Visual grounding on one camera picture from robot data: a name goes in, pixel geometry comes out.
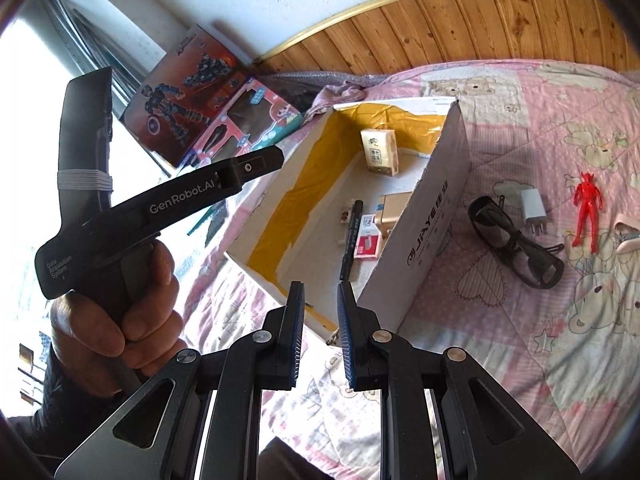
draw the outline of black eyeglasses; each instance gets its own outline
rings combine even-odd
[[[466,212],[480,239],[524,283],[533,288],[551,288],[560,281],[564,263],[552,253],[564,249],[564,244],[542,247],[532,242],[489,196],[476,198]]]

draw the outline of patterned blanket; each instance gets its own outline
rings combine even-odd
[[[353,89],[347,94],[353,100]],[[399,334],[433,351],[465,348],[584,468],[640,385],[640,255],[618,256],[612,231],[616,214],[640,216],[640,85],[596,66],[502,60],[418,68],[356,94],[363,100],[455,96],[471,149],[472,174],[447,247]],[[347,100],[335,89],[328,95],[315,110]],[[284,141],[286,153],[311,126]],[[604,195],[597,254],[589,236],[571,246],[581,171],[595,174]],[[186,335],[202,351],[226,348],[276,306],[224,257],[269,182],[262,179],[231,201],[230,218],[188,293]],[[518,193],[532,187],[548,216],[546,234],[535,240],[566,246],[564,275],[551,290],[517,279],[487,251],[466,215],[476,197],[504,195],[505,211],[521,228]],[[274,434],[334,478],[378,478],[379,392],[350,390],[340,350],[308,331],[298,387],[265,392],[262,416]]]

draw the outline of red toy figurine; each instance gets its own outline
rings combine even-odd
[[[580,206],[580,212],[578,213],[578,229],[575,233],[574,243],[575,247],[580,244],[580,236],[582,235],[582,229],[584,228],[584,221],[587,215],[591,217],[591,253],[598,252],[598,212],[596,211],[596,204],[599,210],[602,210],[602,195],[600,190],[593,183],[593,173],[581,173],[583,182],[578,184],[574,193],[574,205],[578,205],[578,202],[582,200]]]

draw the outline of wooden headboard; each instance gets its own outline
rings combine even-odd
[[[258,72],[392,74],[467,59],[555,59],[640,70],[601,0],[373,0],[255,60]]]

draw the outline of bed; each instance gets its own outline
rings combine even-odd
[[[447,247],[398,332],[424,349],[467,349],[582,469],[640,386],[640,256],[617,255],[612,232],[617,213],[640,216],[640,85],[621,75],[634,76],[639,65],[599,0],[380,0],[257,60],[263,73],[390,75],[371,85],[379,79],[345,74],[345,84],[321,92],[310,122],[281,143],[286,154],[338,102],[459,99],[472,174]],[[589,238],[571,245],[571,198],[585,170],[605,197],[597,254]],[[276,306],[224,256],[271,178],[228,200],[228,218],[183,291],[185,336],[202,351],[256,330]],[[549,216],[540,241],[565,243],[564,276],[546,291],[519,282],[466,216],[474,198],[504,195],[522,227],[518,192],[530,187],[540,190]],[[334,478],[379,475],[379,393],[350,390],[340,349],[309,330],[298,386],[264,393],[262,423],[264,434]]]

